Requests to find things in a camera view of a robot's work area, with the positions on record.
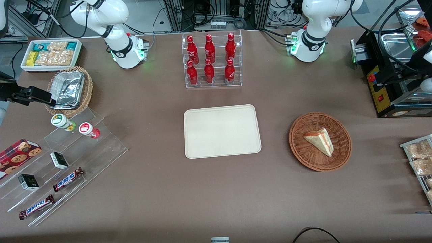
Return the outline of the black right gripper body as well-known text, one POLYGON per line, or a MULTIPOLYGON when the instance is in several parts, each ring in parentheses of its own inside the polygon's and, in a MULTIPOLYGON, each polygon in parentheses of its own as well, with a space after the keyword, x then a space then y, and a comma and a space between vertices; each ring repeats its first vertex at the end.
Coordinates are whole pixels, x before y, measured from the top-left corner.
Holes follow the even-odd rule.
POLYGON ((1 101, 13 102, 13 97, 23 97, 28 99, 28 88, 21 87, 10 75, 0 73, 0 99, 1 101))

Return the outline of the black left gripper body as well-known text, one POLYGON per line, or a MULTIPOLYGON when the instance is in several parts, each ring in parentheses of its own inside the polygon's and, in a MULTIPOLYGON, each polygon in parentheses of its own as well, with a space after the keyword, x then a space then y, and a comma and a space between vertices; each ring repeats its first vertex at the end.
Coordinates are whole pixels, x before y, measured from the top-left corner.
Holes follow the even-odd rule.
POLYGON ((432 74, 432 64, 431 64, 431 42, 428 41, 421 48, 415 51, 406 65, 413 69, 418 74, 430 75, 432 74))

